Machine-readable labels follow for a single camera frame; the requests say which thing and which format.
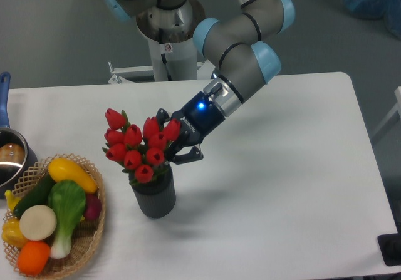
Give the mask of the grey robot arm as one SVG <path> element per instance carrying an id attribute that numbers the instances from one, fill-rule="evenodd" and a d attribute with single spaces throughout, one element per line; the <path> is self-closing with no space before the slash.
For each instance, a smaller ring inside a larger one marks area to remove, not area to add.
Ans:
<path id="1" fill-rule="evenodd" d="M 216 77 L 180 110 L 157 113 L 160 124 L 172 118 L 181 124 L 165 154 L 176 164 L 200 160 L 203 139 L 279 73 L 280 60 L 265 40 L 295 19 L 291 0 L 239 0 L 241 14 L 227 22 L 207 18 L 197 0 L 104 2 L 147 39 L 155 81 L 193 80 L 198 54 L 215 67 Z"/>

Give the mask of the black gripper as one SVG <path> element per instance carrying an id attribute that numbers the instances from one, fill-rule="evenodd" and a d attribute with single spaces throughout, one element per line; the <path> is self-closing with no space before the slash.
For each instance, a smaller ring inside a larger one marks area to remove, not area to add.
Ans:
<path id="1" fill-rule="evenodd" d="M 163 130 L 171 120 L 177 120 L 180 123 L 178 139 L 165 152 L 168 162 L 182 165 L 204 158 L 198 144 L 202 143 L 203 139 L 225 120 L 225 116 L 215 104 L 213 96 L 212 93 L 201 91 L 178 111 L 172 113 L 164 108 L 157 111 L 155 117 L 160 130 Z M 191 146 L 188 153 L 177 154 L 184 147 Z"/>

